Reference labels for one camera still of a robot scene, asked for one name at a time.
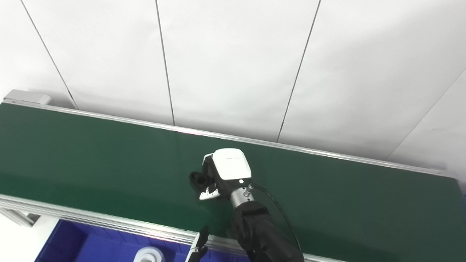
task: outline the robotic arm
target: robotic arm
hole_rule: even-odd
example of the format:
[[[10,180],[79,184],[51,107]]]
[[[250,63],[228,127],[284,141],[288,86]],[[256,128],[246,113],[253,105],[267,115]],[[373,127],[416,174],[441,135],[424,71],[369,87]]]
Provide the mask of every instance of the robotic arm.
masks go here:
[[[267,207],[254,200],[251,169],[241,150],[224,148],[205,155],[202,173],[192,172],[190,180],[201,191],[200,200],[230,199],[232,228],[252,262],[304,261],[302,253],[275,227]]]

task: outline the silver metal joint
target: silver metal joint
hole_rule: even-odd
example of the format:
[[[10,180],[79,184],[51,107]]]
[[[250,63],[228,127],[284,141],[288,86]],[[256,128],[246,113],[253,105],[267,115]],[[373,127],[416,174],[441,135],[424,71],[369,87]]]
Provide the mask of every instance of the silver metal joint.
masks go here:
[[[251,191],[253,190],[253,184],[249,184],[246,187],[246,191],[243,193],[245,197],[249,197],[251,195]]]
[[[254,197],[251,193],[251,190],[252,190],[252,186],[251,187],[240,187],[230,194],[230,200],[234,208],[238,207],[244,202],[254,201]]]

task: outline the black object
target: black object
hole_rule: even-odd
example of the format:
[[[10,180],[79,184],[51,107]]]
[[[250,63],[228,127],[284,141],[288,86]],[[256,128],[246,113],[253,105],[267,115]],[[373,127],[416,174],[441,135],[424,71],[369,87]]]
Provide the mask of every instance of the black object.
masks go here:
[[[281,235],[267,207],[257,201],[239,205],[232,228],[240,246],[252,262],[302,262],[302,252]]]
[[[212,156],[205,157],[202,173],[192,172],[190,180],[199,191],[204,192],[208,189],[208,192],[212,193],[218,190],[220,197],[224,198],[229,198],[235,190],[244,189],[245,185],[252,184],[251,178],[222,179]],[[233,213],[231,224],[238,243],[252,262],[304,262],[299,242],[282,208],[265,188],[257,185],[256,187],[265,192],[277,205],[298,247],[291,244],[275,227],[267,207],[250,199],[239,204]]]
[[[189,174],[189,180],[191,181],[191,184],[201,192],[205,191],[213,182],[211,177],[197,171],[191,172],[191,174]]]
[[[285,211],[283,211],[281,206],[278,204],[277,200],[275,200],[275,198],[264,187],[261,187],[260,185],[257,185],[257,184],[253,184],[253,187],[261,190],[262,192],[264,192],[274,202],[274,204],[277,206],[277,208],[280,211],[281,215],[285,219],[285,222],[287,223],[288,228],[290,229],[290,232],[293,235],[293,238],[295,239],[296,246],[297,246],[299,252],[302,253],[301,245],[299,244],[299,241],[298,241],[298,238],[296,237],[295,231],[293,230],[293,227],[291,226],[291,222],[288,219],[288,216],[285,214]]]

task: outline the panel seam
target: panel seam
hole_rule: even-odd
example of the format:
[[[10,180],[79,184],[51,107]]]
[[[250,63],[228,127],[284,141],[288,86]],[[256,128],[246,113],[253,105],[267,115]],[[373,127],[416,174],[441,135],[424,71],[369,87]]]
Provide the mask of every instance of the panel seam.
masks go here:
[[[401,140],[401,142],[395,147],[395,149],[387,157],[387,160],[390,159],[390,157],[393,155],[393,153],[395,153],[395,151],[408,138],[408,136],[413,132],[413,130],[416,129],[416,127],[422,122],[422,120],[427,116],[427,114],[429,114],[429,112],[432,111],[432,108],[434,108],[434,106],[439,103],[439,101],[442,99],[442,97],[444,97],[444,95],[448,92],[448,90],[450,90],[450,88],[452,88],[452,86],[456,83],[458,78],[460,78],[464,74],[465,71],[466,71],[466,68],[461,72],[461,74],[457,78],[455,78],[455,80],[452,82],[452,84],[445,90],[445,92],[443,92],[443,94],[437,99],[437,101],[435,101],[435,103],[429,108],[429,110],[427,110],[427,112],[421,117],[421,119],[418,121],[418,123],[411,129],[411,131],[409,131],[409,133],[403,138],[403,140]]]
[[[288,108],[289,108],[290,102],[291,102],[291,97],[293,96],[293,92],[295,90],[296,81],[298,80],[298,75],[299,75],[299,72],[301,70],[301,65],[302,65],[302,61],[304,60],[304,55],[306,54],[306,49],[308,48],[309,39],[311,38],[312,29],[314,28],[315,19],[317,18],[317,12],[319,11],[320,3],[321,3],[321,0],[319,0],[319,2],[317,3],[317,8],[315,9],[314,19],[312,20],[311,29],[309,30],[308,39],[306,40],[306,45],[304,46],[304,51],[302,53],[301,61],[299,62],[299,66],[298,66],[298,71],[296,72],[295,81],[293,82],[293,87],[291,88],[291,93],[290,93],[290,97],[288,99],[287,108],[285,109],[285,114],[283,115],[283,120],[281,122],[280,130],[278,131],[278,136],[277,136],[277,141],[276,141],[277,143],[278,143],[278,140],[280,139],[281,130],[283,129],[283,124],[285,123],[285,118],[287,117]]]
[[[41,34],[39,33],[39,30],[37,29],[37,26],[35,25],[34,21],[32,20],[32,17],[31,17],[31,15],[29,14],[29,11],[28,11],[27,8],[26,8],[26,5],[24,4],[23,0],[20,0],[20,1],[21,1],[21,4],[22,4],[23,7],[24,7],[24,10],[25,10],[26,13],[27,13],[27,16],[29,17],[29,20],[31,20],[31,23],[32,23],[32,25],[33,25],[33,27],[34,27],[34,29],[35,29],[37,35],[38,35],[39,38],[41,39],[42,45],[44,46],[45,50],[47,51],[47,54],[48,54],[48,56],[50,57],[50,60],[52,60],[52,63],[53,63],[53,65],[54,65],[54,67],[55,67],[55,69],[56,69],[58,75],[60,76],[60,79],[62,80],[63,84],[65,85],[65,88],[66,88],[66,90],[68,91],[69,97],[71,98],[71,101],[73,102],[73,106],[75,107],[75,109],[79,110],[79,107],[78,107],[78,105],[76,104],[76,100],[73,98],[73,95],[71,94],[71,91],[69,90],[69,87],[68,87],[68,85],[67,85],[66,82],[65,82],[65,79],[63,79],[63,76],[62,76],[62,74],[60,73],[60,70],[58,69],[58,67],[57,67],[57,65],[56,65],[56,63],[55,63],[55,60],[53,59],[53,57],[52,57],[50,51],[48,50],[47,45],[46,45],[45,42],[44,42],[44,39],[42,38]]]
[[[175,125],[175,114],[173,112],[173,102],[171,101],[171,90],[170,90],[170,81],[168,80],[167,59],[165,57],[164,38],[162,36],[162,25],[160,24],[160,13],[158,11],[158,2],[157,2],[157,0],[155,0],[155,9],[157,11],[158,30],[159,30],[159,33],[160,33],[160,43],[162,44],[162,54],[163,54],[163,57],[164,57],[165,76],[167,78],[168,98],[170,100],[171,117],[173,119],[173,125]]]

